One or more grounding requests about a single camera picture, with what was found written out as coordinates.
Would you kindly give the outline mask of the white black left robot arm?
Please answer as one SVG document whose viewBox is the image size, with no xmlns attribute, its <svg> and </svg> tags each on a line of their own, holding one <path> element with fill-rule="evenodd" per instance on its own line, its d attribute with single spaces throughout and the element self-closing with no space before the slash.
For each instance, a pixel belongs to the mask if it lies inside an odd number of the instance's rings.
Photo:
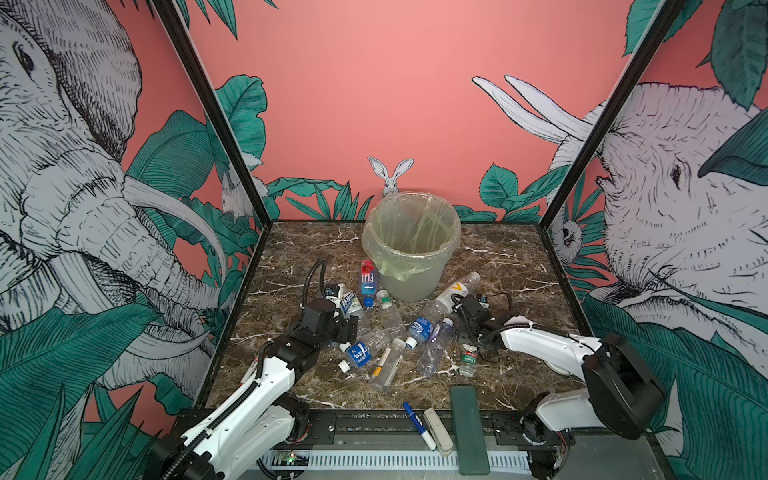
<svg viewBox="0 0 768 480">
<path fill-rule="evenodd" d="M 326 266 L 325 259 L 314 263 L 294 322 L 262 345 L 255 370 L 240 387 L 194 426 L 153 445 L 144 479 L 237 479 L 274 446 L 308 434 L 309 406 L 290 390 L 324 348 L 356 332 L 356 319 L 345 318 L 335 302 L 309 297 L 315 274 L 319 288 L 325 287 Z"/>
</svg>

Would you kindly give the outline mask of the Fiji bottle red blue label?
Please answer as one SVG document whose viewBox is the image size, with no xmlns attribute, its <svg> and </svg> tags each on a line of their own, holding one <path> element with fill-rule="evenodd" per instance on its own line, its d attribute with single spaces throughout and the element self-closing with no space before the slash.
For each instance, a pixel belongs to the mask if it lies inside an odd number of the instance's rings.
<svg viewBox="0 0 768 480">
<path fill-rule="evenodd" d="M 362 306 L 365 310 L 374 307 L 378 284 L 378 271 L 374 262 L 369 259 L 362 260 L 360 265 L 360 293 Z"/>
</svg>

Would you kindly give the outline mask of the white bottle yellow logo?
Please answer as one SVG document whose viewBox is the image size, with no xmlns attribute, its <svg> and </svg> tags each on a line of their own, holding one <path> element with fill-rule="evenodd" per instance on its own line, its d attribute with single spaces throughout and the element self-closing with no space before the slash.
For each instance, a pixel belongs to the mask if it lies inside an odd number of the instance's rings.
<svg viewBox="0 0 768 480">
<path fill-rule="evenodd" d="M 463 298 L 474 292 L 480 281 L 481 276 L 479 273 L 470 272 L 464 277 L 452 282 L 436 297 L 435 302 L 439 305 L 444 314 L 448 314 L 453 310 L 455 305 L 453 298 L 455 296 Z"/>
</svg>

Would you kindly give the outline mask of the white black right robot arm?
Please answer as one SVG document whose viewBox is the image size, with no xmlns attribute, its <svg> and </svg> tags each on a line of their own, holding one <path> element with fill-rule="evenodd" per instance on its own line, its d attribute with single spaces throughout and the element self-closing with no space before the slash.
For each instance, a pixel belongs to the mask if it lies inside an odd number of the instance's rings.
<svg viewBox="0 0 768 480">
<path fill-rule="evenodd" d="M 620 335 L 571 334 L 511 313 L 497 319 L 472 294 L 453 294 L 451 302 L 478 346 L 535 357 L 554 372 L 583 383 L 568 392 L 541 393 L 529 402 L 517 429 L 531 444 L 542 445 L 583 428 L 605 428 L 635 440 L 666 400 L 657 376 Z"/>
</svg>

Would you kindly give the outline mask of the clear bottle blue white label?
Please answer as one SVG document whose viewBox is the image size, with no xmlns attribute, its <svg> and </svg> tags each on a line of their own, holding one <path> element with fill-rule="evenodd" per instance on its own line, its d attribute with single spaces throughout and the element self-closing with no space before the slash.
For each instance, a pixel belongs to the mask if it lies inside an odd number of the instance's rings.
<svg viewBox="0 0 768 480">
<path fill-rule="evenodd" d="M 366 320 L 365 310 L 358 299 L 354 290 L 348 288 L 344 283 L 339 283 L 339 302 L 342 315 L 350 320 L 355 317 L 359 322 Z"/>
</svg>

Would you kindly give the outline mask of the small bottle blue label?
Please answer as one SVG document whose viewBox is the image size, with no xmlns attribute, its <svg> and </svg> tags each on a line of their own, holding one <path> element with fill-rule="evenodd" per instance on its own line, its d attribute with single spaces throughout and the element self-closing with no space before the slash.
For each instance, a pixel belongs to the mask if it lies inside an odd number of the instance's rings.
<svg viewBox="0 0 768 480">
<path fill-rule="evenodd" d="M 343 373 L 352 369 L 362 369 L 373 359 L 376 346 L 377 340 L 373 337 L 358 340 L 354 344 L 349 342 L 340 344 L 338 348 L 345 354 L 345 358 L 338 363 L 339 369 Z"/>
</svg>

